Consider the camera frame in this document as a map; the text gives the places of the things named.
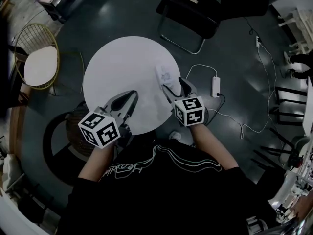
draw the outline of white cube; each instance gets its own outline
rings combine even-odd
[[[200,96],[174,101],[173,106],[175,116],[184,126],[204,122],[205,106]]]
[[[95,112],[89,112],[78,126],[86,141],[101,149],[121,136],[113,117]]]

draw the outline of white line graphic on shirt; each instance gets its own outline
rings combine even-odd
[[[174,164],[177,165],[177,167],[179,167],[180,169],[183,169],[185,171],[188,171],[188,172],[197,173],[197,172],[200,172],[202,170],[210,169],[210,168],[216,170],[217,172],[220,172],[222,170],[221,165],[215,160],[204,159],[201,161],[189,161],[189,160],[186,160],[186,159],[179,157],[174,151],[172,151],[172,149],[162,147],[161,145],[156,145],[152,149],[152,157],[151,158],[149,158],[145,161],[137,162],[135,164],[122,164],[122,165],[121,164],[112,164],[106,170],[106,172],[103,174],[103,177],[105,175],[107,175],[107,176],[110,175],[112,172],[114,172],[114,176],[116,179],[127,178],[129,175],[131,175],[136,170],[138,170],[138,173],[140,173],[142,171],[142,169],[147,168],[152,164],[152,162],[153,162],[153,160],[157,154],[157,151],[167,153],[170,156],[170,158],[172,159],[172,161],[174,162]],[[179,164],[185,165],[185,166],[191,167],[191,168],[194,168],[194,167],[197,167],[197,166],[200,166],[203,164],[212,164],[213,166],[211,165],[211,166],[204,167],[200,170],[193,171],[193,170],[188,170],[186,168],[183,168]],[[127,175],[117,177],[118,173],[127,173]]]

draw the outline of black t-shirt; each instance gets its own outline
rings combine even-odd
[[[275,224],[275,211],[239,168],[225,171],[203,151],[167,141],[128,146],[98,183],[77,179],[58,234],[244,235],[252,216]]]

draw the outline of round white seat cushion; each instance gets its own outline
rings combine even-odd
[[[53,46],[44,47],[29,55],[25,62],[24,79],[30,86],[49,82],[58,65],[58,52]]]

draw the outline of yellow wire chair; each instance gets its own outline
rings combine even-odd
[[[36,90],[44,90],[51,85],[53,85],[55,79],[57,78],[58,72],[59,72],[59,67],[60,67],[60,53],[59,53],[59,48],[58,44],[52,34],[52,32],[43,24],[38,24],[38,23],[31,23],[27,26],[25,26],[19,33],[19,35],[16,38],[16,43],[15,43],[15,48],[14,48],[14,59],[15,59],[15,64],[17,61],[23,61],[25,62],[27,57],[23,55],[20,55],[19,53],[16,53],[16,48],[21,47],[28,55],[31,53],[42,49],[44,47],[52,46],[55,47],[57,50],[57,69],[56,72],[53,76],[53,78],[46,82],[45,84],[39,85],[39,86],[31,86],[28,85],[20,73],[19,69],[17,69],[21,79],[24,81],[25,84],[27,84],[29,87],[36,89]],[[83,66],[83,76],[85,75],[85,66],[84,66],[84,60],[83,56],[80,52],[66,52],[68,54],[79,54],[80,59],[82,61],[82,66]]]

